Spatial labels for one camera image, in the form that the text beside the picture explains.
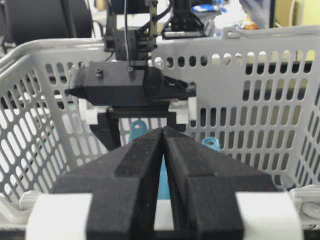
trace wire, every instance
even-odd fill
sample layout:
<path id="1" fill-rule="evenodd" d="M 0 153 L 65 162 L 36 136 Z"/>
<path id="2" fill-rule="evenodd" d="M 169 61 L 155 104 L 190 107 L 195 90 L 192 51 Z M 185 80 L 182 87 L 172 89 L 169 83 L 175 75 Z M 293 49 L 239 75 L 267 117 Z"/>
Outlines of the wire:
<path id="1" fill-rule="evenodd" d="M 162 13 L 160 13 L 158 16 L 155 16 L 153 18 L 153 22 L 156 23 L 158 22 L 159 20 L 163 19 L 168 13 L 170 13 L 171 9 L 173 8 L 174 6 L 174 2 L 173 0 L 169 0 L 170 4 L 169 4 L 169 7 Z M 142 34 L 144 33 L 149 27 L 150 27 L 150 22 L 147 22 L 145 25 L 143 25 L 140 29 L 139 29 L 139 32 Z"/>
<path id="2" fill-rule="evenodd" d="M 115 52 L 113 51 L 111 53 L 111 55 L 104 61 L 105 63 L 108 62 L 113 56 L 114 56 Z"/>
<path id="3" fill-rule="evenodd" d="M 131 56 L 130 56 L 130 46 L 128 41 L 128 0 L 124 1 L 124 39 L 126 45 L 126 57 L 129 63 L 129 67 L 131 67 Z"/>

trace white plastic basket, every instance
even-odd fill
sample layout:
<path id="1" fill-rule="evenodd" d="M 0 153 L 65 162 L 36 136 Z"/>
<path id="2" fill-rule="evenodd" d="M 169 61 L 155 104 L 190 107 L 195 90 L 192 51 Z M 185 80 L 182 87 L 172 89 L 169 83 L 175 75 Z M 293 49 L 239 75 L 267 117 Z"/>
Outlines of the white plastic basket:
<path id="1" fill-rule="evenodd" d="M 198 118 L 186 134 L 215 136 L 225 154 L 271 174 L 277 185 L 302 187 L 320 182 L 319 32 L 164 41 L 152 62 L 169 77 L 197 83 Z M 26 191 L 48 192 L 61 174 L 107 153 L 67 91 L 70 69 L 104 61 L 103 49 L 101 40 L 41 40 L 0 61 L 1 196 L 16 202 Z M 119 124 L 123 144 L 131 121 Z M 166 124 L 145 121 L 149 129 Z"/>

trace basket handle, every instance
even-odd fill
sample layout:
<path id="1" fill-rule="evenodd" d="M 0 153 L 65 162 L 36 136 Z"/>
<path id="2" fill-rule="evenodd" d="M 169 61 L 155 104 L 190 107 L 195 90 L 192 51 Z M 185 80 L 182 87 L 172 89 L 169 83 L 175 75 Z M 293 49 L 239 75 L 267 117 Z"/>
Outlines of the basket handle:
<path id="1" fill-rule="evenodd" d="M 243 30 L 236 26 L 223 29 L 223 39 L 283 37 L 297 35 L 320 35 L 320 26 L 294 26 L 261 30 Z"/>
<path id="2" fill-rule="evenodd" d="M 9 52 L 0 60 L 0 73 L 3 72 L 3 68 L 8 68 L 8 65 L 12 65 L 15 60 L 28 53 L 52 48 L 65 48 L 97 44 L 104 44 L 102 38 L 45 39 L 30 41 L 18 46 L 16 49 Z"/>

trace oval hole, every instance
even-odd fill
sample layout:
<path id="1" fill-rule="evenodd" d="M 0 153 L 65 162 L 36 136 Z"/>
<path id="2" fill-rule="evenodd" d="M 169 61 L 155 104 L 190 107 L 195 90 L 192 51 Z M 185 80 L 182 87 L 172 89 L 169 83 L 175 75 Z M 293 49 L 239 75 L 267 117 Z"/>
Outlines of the oval hole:
<path id="1" fill-rule="evenodd" d="M 190 57 L 189 59 L 190 67 L 195 67 L 197 65 L 197 58 L 195 56 Z"/>
<path id="2" fill-rule="evenodd" d="M 214 54 L 212 56 L 212 65 L 214 67 L 219 67 L 221 63 L 220 56 L 218 54 Z"/>

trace black 3d-printed part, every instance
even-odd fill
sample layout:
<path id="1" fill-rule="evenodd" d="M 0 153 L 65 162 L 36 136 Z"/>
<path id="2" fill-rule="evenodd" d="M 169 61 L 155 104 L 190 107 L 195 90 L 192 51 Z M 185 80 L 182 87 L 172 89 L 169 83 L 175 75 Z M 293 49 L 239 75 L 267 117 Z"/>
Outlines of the black 3d-printed part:
<path id="1" fill-rule="evenodd" d="M 153 232 L 163 152 L 157 129 L 62 176 L 52 193 L 93 193 L 88 240 Z"/>
<path id="2" fill-rule="evenodd" d="M 178 191 L 172 203 L 177 227 L 197 231 L 201 240 L 242 240 L 236 192 L 276 192 L 271 176 L 169 127 L 164 141 L 170 190 Z"/>

